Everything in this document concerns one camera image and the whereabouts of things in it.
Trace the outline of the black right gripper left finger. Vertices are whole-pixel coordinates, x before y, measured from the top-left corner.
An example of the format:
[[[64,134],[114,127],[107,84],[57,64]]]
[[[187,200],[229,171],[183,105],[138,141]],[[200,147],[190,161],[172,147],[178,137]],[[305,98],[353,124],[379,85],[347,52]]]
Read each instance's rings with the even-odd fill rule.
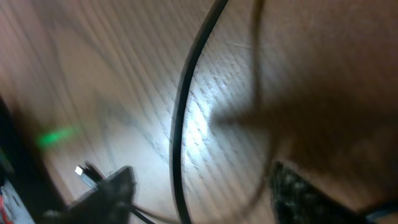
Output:
[[[41,223],[50,224],[101,224],[128,223],[129,209],[135,193],[134,172],[124,166],[107,178],[92,166],[77,166],[75,172],[91,189],[68,208],[44,213]]]

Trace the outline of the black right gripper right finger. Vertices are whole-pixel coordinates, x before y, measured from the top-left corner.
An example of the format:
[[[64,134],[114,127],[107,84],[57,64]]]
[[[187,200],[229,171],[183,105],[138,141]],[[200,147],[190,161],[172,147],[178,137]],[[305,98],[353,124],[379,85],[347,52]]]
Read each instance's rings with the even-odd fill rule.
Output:
[[[271,204],[278,224],[367,224],[292,169],[276,162],[270,176]]]

